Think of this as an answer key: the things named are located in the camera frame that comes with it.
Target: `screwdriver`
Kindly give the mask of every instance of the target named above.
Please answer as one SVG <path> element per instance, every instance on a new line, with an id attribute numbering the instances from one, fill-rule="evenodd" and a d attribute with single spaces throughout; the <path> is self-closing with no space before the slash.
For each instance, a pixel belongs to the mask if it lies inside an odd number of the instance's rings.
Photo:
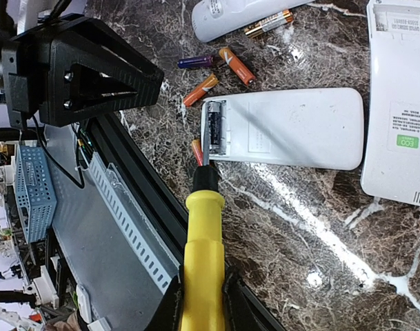
<path id="1" fill-rule="evenodd" d="M 181 331 L 225 331 L 222 286 L 225 248 L 217 171 L 209 165 L 208 118 L 203 133 L 203 166 L 196 169 L 189 210 L 188 240 L 184 254 L 184 305 Z"/>

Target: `purple battery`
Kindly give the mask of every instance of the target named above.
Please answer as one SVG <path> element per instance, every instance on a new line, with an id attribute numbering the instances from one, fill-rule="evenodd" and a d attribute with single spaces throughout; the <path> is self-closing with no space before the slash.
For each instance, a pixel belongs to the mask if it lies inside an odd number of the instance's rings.
<path id="1" fill-rule="evenodd" d="M 181 69 L 211 67 L 213 64 L 214 57 L 212 55 L 206 55 L 203 57 L 190 57 L 189 59 L 180 59 L 177 62 L 177 65 Z"/>

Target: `black rubber edge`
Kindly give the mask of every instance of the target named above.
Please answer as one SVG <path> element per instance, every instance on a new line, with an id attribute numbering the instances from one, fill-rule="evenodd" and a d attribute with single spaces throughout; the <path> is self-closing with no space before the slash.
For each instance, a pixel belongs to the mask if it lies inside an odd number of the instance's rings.
<path id="1" fill-rule="evenodd" d="M 179 263 L 183 263 L 183 250 L 187 238 L 186 210 L 114 114 L 89 120 L 85 130 L 105 165 L 113 163 L 117 167 L 160 237 Z M 243 294 L 263 330 L 286 331 L 250 288 L 245 286 Z"/>

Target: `yellow screwdriver handle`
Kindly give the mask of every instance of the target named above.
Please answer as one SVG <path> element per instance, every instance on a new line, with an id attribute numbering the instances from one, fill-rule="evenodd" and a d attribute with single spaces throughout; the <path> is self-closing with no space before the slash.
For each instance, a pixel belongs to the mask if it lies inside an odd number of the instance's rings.
<path id="1" fill-rule="evenodd" d="M 224 198 L 210 190 L 196 191 L 187 198 L 190 214 L 183 266 L 185 300 L 181 331 L 225 331 L 224 204 Z"/>

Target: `marble countertop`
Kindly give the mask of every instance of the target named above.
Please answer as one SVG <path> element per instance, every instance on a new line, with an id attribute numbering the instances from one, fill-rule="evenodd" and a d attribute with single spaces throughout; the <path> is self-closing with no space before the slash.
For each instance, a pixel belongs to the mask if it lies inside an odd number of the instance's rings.
<path id="1" fill-rule="evenodd" d="M 104 20 L 166 74 L 156 106 L 123 124 L 180 201 L 197 164 L 201 102 L 182 99 L 211 72 L 209 96 L 351 87 L 368 113 L 366 0 L 316 1 L 255 40 L 241 31 L 209 44 L 193 35 L 197 0 L 89 0 Z M 245 87 L 228 66 L 180 70 L 177 60 L 231 49 L 257 76 Z M 219 162 L 227 260 L 287 330 L 420 330 L 420 208 L 369 197 L 361 168 L 331 171 Z"/>

